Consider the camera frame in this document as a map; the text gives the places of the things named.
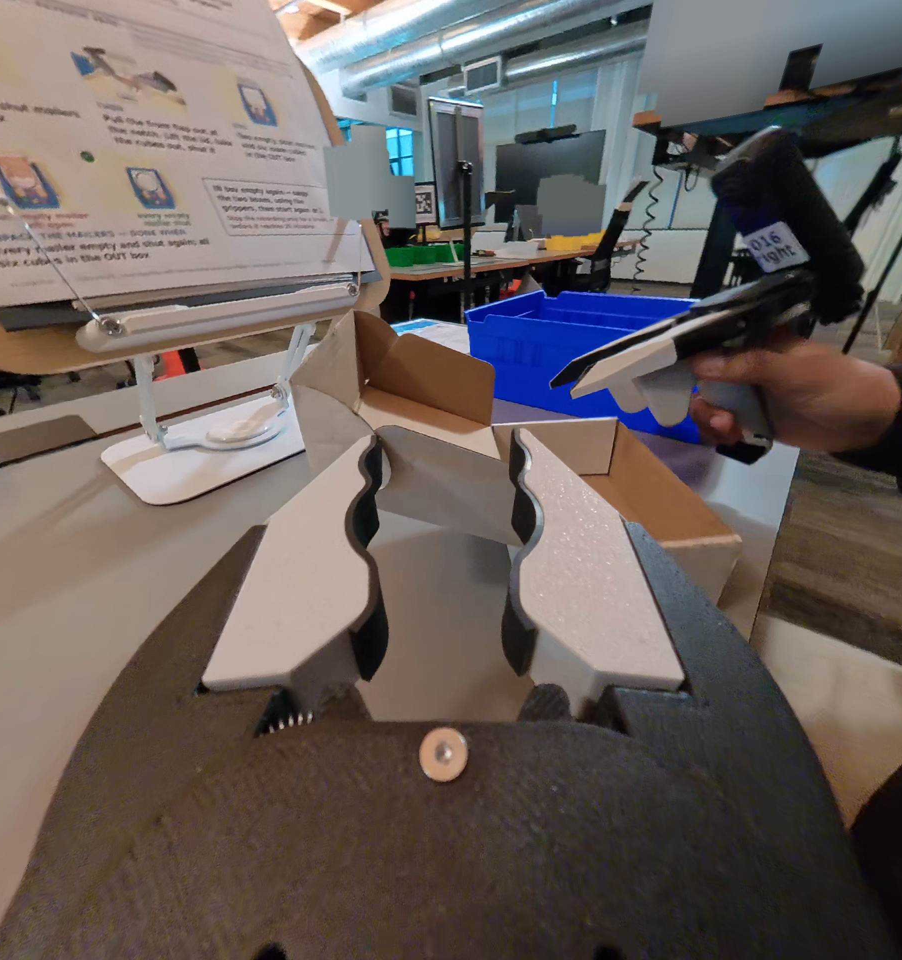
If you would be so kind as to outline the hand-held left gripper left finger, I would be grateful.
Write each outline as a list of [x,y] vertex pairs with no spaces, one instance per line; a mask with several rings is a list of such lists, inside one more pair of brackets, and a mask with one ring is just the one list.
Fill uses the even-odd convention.
[[201,683],[323,692],[371,680],[388,649],[380,575],[382,447],[354,442],[268,520]]

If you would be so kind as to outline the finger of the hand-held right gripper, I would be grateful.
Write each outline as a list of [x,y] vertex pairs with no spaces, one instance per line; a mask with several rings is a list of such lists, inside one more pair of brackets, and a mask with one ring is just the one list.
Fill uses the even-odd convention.
[[613,342],[578,358],[583,369],[572,374],[572,399],[606,390],[627,414],[648,409],[660,426],[682,422],[696,386],[690,361],[679,359],[670,336],[655,336],[622,349],[623,344],[623,340]]
[[684,330],[693,320],[718,313],[725,309],[744,306],[751,295],[751,289],[732,289],[695,301],[684,312],[670,318],[663,318],[641,330],[608,342],[569,361],[550,380],[551,388],[578,383],[585,373],[601,359],[624,353],[626,350],[642,345],[661,334],[674,336],[673,330]]

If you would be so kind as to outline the blue plastic bin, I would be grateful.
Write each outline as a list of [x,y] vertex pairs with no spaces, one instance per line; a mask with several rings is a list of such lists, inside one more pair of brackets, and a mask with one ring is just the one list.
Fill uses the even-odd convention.
[[700,445],[686,416],[662,427],[649,410],[628,414],[602,390],[574,399],[568,385],[551,380],[570,361],[630,333],[685,312],[688,298],[543,291],[499,299],[466,313],[471,356],[495,371],[494,396],[572,418],[617,417],[633,431]]

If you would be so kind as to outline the white cardboard mailer box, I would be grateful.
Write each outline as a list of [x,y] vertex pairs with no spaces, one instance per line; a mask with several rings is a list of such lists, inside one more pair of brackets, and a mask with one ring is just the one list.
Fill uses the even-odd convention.
[[517,548],[513,431],[534,438],[628,522],[640,524],[717,602],[742,539],[615,417],[493,424],[493,366],[350,311],[290,378],[313,474],[375,434],[385,511]]

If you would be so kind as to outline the person's right hand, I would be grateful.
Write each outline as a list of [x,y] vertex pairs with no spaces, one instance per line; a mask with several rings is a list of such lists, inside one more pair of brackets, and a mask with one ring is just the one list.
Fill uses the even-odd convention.
[[802,450],[870,449],[902,404],[901,385],[889,368],[802,339],[700,354],[693,370],[703,383],[758,389],[774,437]]

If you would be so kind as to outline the background work table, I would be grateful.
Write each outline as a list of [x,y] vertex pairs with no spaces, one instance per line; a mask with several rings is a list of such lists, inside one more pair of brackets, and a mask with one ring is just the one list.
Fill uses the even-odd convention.
[[[510,244],[498,251],[472,253],[472,304],[481,306],[503,297],[512,296],[519,289],[534,284],[549,294],[567,290],[576,273],[586,273],[589,267],[580,266],[594,250],[551,252],[544,249],[544,241]],[[618,243],[619,253],[614,262],[637,251],[637,240],[625,239]],[[461,297],[463,258],[453,264],[414,266],[408,270],[390,268],[388,294],[402,297],[414,308],[438,298]]]

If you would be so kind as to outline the black tripod pole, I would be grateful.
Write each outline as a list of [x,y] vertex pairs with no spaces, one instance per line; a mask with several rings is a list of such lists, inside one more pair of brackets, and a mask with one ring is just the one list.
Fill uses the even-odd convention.
[[472,164],[464,159],[457,161],[457,181],[460,195],[462,223],[462,277],[460,287],[461,315],[473,306],[472,300]]

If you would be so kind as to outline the blue-bordered paper sheet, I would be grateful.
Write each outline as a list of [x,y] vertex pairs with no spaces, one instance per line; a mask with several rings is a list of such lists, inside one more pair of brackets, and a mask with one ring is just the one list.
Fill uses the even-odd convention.
[[396,322],[397,335],[413,334],[461,354],[470,354],[469,330],[465,324],[433,318],[412,318]]

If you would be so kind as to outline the black monitor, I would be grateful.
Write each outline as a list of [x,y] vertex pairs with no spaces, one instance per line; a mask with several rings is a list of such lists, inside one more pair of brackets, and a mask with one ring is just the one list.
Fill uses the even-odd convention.
[[548,141],[498,145],[492,189],[510,191],[511,195],[495,204],[495,222],[510,222],[515,205],[536,205],[544,179],[574,175],[598,185],[605,140],[606,131],[598,129]]

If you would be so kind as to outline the upright display panel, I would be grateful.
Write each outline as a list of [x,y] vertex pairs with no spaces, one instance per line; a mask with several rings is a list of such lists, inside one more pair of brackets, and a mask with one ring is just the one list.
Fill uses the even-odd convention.
[[470,166],[470,224],[484,222],[484,107],[480,102],[430,97],[428,119],[438,225],[465,226],[462,165]]

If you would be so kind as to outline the white and wooden document stand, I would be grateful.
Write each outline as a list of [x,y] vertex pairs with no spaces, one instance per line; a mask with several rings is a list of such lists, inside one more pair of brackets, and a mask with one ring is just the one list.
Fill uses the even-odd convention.
[[[375,281],[354,273],[299,277],[277,292],[251,288],[201,294],[196,304],[153,298],[134,309],[88,308],[77,323],[73,301],[64,304],[69,324],[5,329],[0,318],[0,371],[13,376],[75,374],[125,361],[132,368],[141,428],[112,444],[101,462],[136,498],[150,506],[187,502],[258,473],[304,450],[291,397],[291,377],[301,366],[318,321],[335,319],[363,303]],[[222,412],[169,426],[157,414],[157,354],[192,349],[247,335],[291,330],[274,384],[263,397]]]

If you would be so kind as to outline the person's beige pants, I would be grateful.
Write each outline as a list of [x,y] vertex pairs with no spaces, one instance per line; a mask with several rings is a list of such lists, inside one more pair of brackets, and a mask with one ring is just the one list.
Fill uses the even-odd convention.
[[760,614],[751,642],[820,761],[850,827],[902,765],[902,666]]

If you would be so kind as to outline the white air vent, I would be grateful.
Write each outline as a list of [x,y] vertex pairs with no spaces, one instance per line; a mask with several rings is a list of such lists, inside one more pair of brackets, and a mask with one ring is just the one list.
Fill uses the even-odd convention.
[[505,79],[504,57],[494,54],[472,60],[461,67],[462,88],[468,96],[499,90]]

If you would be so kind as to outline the printed instruction sheet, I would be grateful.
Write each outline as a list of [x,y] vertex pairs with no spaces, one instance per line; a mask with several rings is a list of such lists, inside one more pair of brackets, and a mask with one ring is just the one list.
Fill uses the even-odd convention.
[[0,1],[0,307],[373,270],[269,2]]

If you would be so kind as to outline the silver ceiling duct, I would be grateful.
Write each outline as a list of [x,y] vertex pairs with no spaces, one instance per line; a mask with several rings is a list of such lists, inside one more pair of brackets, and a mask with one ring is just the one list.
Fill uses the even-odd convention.
[[415,79],[645,6],[637,1],[389,1],[293,44],[315,77],[337,72],[343,97]]

